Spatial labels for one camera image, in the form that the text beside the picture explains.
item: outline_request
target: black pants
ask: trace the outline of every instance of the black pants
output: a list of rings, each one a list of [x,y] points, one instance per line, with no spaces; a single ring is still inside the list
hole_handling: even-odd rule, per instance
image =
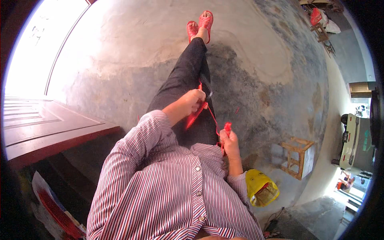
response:
[[[180,55],[167,81],[160,87],[153,98],[147,112],[155,109],[163,110],[189,90],[197,89],[200,84],[200,73],[203,73],[210,82],[209,68],[205,56],[206,52],[207,48],[203,40],[201,38],[194,38]],[[203,91],[206,95],[209,94],[205,85],[203,85]],[[214,114],[211,100],[208,100],[208,106]],[[216,124],[208,109],[203,109],[187,131],[185,131],[185,120],[186,118],[172,128],[179,145],[189,148],[198,142],[211,145],[215,145],[218,142]]]

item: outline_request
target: person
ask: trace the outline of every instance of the person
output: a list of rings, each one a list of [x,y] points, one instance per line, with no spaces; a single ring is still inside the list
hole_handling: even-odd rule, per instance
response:
[[[187,24],[189,45],[136,127],[106,158],[87,221],[87,239],[264,239],[250,211],[238,139],[202,110],[210,82],[205,45],[213,14]]]
[[[337,189],[347,191],[348,189],[350,189],[353,186],[353,183],[355,182],[355,177],[351,178],[351,174],[348,172],[345,172],[344,170],[342,170],[341,173],[345,177],[344,177],[344,179],[339,178],[339,182],[337,184]]]

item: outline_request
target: yellow plastic bag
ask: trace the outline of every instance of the yellow plastic bag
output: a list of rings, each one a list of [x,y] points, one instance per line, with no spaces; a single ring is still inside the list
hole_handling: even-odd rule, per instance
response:
[[[265,207],[275,200],[280,191],[276,184],[264,173],[251,169],[245,174],[247,193],[255,207]]]

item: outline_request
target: white plastic bag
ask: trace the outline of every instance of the white plastic bag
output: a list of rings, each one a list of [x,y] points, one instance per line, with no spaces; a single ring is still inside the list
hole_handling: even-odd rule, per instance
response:
[[[325,31],[330,33],[341,33],[341,30],[336,23],[334,23],[332,20],[328,20],[328,23],[325,26]]]
[[[321,25],[323,26],[323,28],[325,28],[325,26],[327,25],[328,23],[328,17],[327,15],[325,14],[324,10],[320,10],[320,14],[321,14],[321,20],[319,21],[319,23],[321,23]]]

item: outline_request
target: shirt sleeve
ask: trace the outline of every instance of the shirt sleeve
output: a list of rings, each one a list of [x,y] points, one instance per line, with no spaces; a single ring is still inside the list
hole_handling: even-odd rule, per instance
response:
[[[89,239],[97,237],[143,158],[170,132],[168,116],[154,110],[145,114],[137,126],[116,143],[103,164],[93,197],[87,221]]]
[[[243,204],[245,206],[248,206],[249,198],[247,195],[247,184],[245,183],[245,174],[246,172],[243,172],[237,177],[228,175],[227,183],[237,193]]]

